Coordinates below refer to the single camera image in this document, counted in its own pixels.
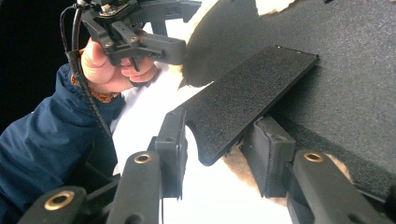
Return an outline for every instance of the bracelet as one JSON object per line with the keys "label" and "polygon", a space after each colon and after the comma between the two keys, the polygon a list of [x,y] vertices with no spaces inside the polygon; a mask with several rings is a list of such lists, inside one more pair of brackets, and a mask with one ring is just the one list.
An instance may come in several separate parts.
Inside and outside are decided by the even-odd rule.
{"label": "bracelet", "polygon": [[[77,81],[77,79],[75,78],[74,74],[72,74],[71,78],[70,78],[71,83],[74,86],[79,87],[79,83]],[[119,92],[111,92],[111,93],[100,93],[100,92],[96,92],[94,91],[91,87],[88,87],[88,89],[90,90],[90,93],[93,97],[95,97],[98,101],[108,104],[110,103],[110,101],[113,98],[116,98],[117,96],[120,95]]]}

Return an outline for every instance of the black cable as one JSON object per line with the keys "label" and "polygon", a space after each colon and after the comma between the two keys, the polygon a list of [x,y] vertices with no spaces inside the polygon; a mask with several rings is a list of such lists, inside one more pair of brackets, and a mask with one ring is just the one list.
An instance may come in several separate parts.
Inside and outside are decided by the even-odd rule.
{"label": "black cable", "polygon": [[[76,10],[76,14],[75,14],[75,18],[73,20],[71,51],[68,51],[67,41],[66,41],[66,38],[64,35],[64,16],[69,9],[73,9],[73,8]],[[69,61],[70,68],[72,69],[72,72],[73,72],[73,74],[81,88],[82,96],[83,96],[88,108],[93,112],[93,114],[96,118],[96,122],[99,124],[99,126],[100,126],[102,132],[105,134],[105,136],[111,138],[111,131],[108,128],[102,115],[100,114],[99,109],[92,97],[92,94],[88,87],[87,79],[84,76],[82,66],[81,66],[81,59],[80,59],[79,52],[78,52],[78,36],[79,36],[79,27],[81,24],[81,14],[82,14],[82,9],[77,5],[67,7],[61,14],[60,25],[61,25],[62,41],[64,43],[64,51],[65,51],[67,59]]]}
{"label": "black cable", "polygon": [[78,37],[79,37],[79,25],[81,24],[81,13],[82,10],[78,8],[76,10],[75,18],[73,20],[72,50],[78,49]]}
{"label": "black cable", "polygon": [[64,11],[61,13],[61,17],[59,19],[59,26],[61,28],[61,38],[62,38],[62,43],[64,44],[64,52],[67,52],[67,40],[66,37],[64,35],[64,16],[66,15],[66,12],[70,9],[74,9],[74,7],[67,7],[64,9]]}

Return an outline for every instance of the wire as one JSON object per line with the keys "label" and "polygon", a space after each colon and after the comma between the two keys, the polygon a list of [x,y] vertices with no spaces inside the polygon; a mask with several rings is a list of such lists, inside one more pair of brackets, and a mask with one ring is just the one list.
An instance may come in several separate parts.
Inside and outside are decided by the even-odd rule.
{"label": "wire", "polygon": [[78,8],[76,10],[75,18],[73,20],[72,50],[78,49],[78,36],[79,36],[79,25],[81,24],[81,13],[82,10]]}
{"label": "wire", "polygon": [[[79,27],[80,27],[80,24],[81,24],[81,13],[82,13],[82,9],[76,7],[76,14],[75,14],[75,18],[73,20],[73,28],[72,28],[72,48],[71,48],[71,51],[78,50],[78,36],[79,36]],[[100,114],[99,108],[97,107],[95,101],[93,100],[92,94],[91,94],[90,89],[88,87],[87,78],[85,78],[84,71],[82,70],[81,59],[78,58],[77,66],[72,66],[72,67],[75,67],[78,70],[78,72],[75,73],[75,77],[76,77],[78,83],[80,84],[82,96],[83,96],[85,102],[87,103],[88,108],[95,115],[96,121],[99,124],[99,126],[101,127],[103,133],[107,137],[111,138],[111,131],[108,128],[108,126],[107,126],[105,120],[103,119],[102,115]]]}
{"label": "wire", "polygon": [[67,52],[67,40],[66,37],[64,35],[64,16],[66,15],[66,12],[70,9],[74,9],[73,6],[71,7],[67,7],[64,9],[64,11],[61,13],[61,18],[59,19],[59,26],[61,28],[61,38],[62,38],[62,43],[64,44],[64,52]]}

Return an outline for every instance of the hole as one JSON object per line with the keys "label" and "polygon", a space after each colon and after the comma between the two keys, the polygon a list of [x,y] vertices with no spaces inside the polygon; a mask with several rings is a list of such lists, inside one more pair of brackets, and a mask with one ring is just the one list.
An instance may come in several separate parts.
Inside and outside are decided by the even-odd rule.
{"label": "hole", "polygon": [[357,223],[357,224],[365,224],[365,222],[363,220],[361,220],[361,218],[355,214],[349,214],[347,215],[347,217],[349,218],[349,220],[351,220],[353,223]]}
{"label": "hole", "polygon": [[323,162],[323,158],[317,153],[307,152],[307,153],[304,154],[304,157],[308,161]]}
{"label": "hole", "polygon": [[143,218],[139,215],[131,215],[125,221],[125,224],[141,224],[143,223]]}
{"label": "hole", "polygon": [[64,201],[66,201],[66,199],[67,199],[66,196],[61,195],[61,196],[59,196],[59,197],[57,197],[57,198],[54,198],[54,199],[53,199],[53,203],[62,203],[62,202],[64,202]]}
{"label": "hole", "polygon": [[274,139],[277,140],[277,141],[280,141],[280,142],[284,142],[284,141],[288,140],[288,138],[286,138],[285,136],[279,135],[279,134],[276,134],[274,136]]}
{"label": "hole", "polygon": [[44,204],[44,207],[49,211],[63,208],[73,201],[74,195],[75,193],[71,190],[61,191],[50,197]]}
{"label": "hole", "polygon": [[134,157],[134,162],[136,163],[146,163],[151,161],[151,156],[149,154],[142,154]]}

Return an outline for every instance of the textured black surface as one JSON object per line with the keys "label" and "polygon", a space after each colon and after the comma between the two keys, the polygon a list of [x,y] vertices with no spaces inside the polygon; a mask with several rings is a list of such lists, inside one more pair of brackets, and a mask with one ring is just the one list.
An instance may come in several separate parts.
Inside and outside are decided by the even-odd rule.
{"label": "textured black surface", "polygon": [[396,185],[395,12],[389,0],[297,0],[259,17],[253,0],[222,0],[192,35],[184,75],[206,84],[271,45],[320,55],[271,114],[297,148],[333,154],[385,197]]}
{"label": "textured black surface", "polygon": [[213,164],[317,61],[314,54],[267,47],[181,105],[200,162]]}

